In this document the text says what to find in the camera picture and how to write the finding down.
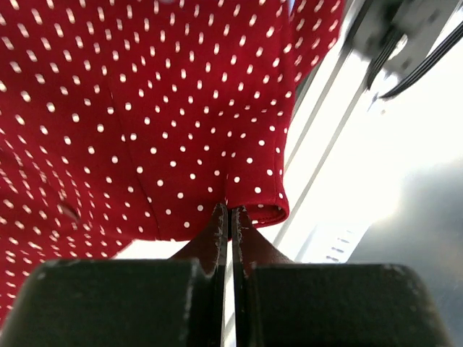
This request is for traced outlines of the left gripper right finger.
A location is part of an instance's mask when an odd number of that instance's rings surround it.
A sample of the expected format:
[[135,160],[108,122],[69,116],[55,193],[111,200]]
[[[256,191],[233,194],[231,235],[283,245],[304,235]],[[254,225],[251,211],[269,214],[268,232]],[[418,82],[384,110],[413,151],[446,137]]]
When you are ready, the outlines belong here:
[[258,265],[292,264],[252,224],[245,207],[231,209],[231,242],[234,279],[235,335],[238,346],[249,340],[247,279]]

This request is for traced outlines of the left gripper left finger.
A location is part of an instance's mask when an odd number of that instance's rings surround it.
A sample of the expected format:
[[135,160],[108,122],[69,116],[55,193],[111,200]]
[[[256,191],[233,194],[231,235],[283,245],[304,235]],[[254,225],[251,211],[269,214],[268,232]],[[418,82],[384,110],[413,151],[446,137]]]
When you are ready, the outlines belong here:
[[188,346],[221,346],[224,328],[224,299],[229,212],[218,203],[206,227],[175,253],[172,260],[196,265],[196,277],[188,313]]

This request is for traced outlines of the red polka dot skirt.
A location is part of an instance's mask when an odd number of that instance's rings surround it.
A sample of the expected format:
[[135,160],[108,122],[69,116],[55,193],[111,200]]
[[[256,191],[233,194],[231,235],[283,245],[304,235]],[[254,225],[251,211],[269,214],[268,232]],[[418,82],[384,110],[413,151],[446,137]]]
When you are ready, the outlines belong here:
[[1,316],[41,263],[289,215],[299,83],[343,1],[3,1]]

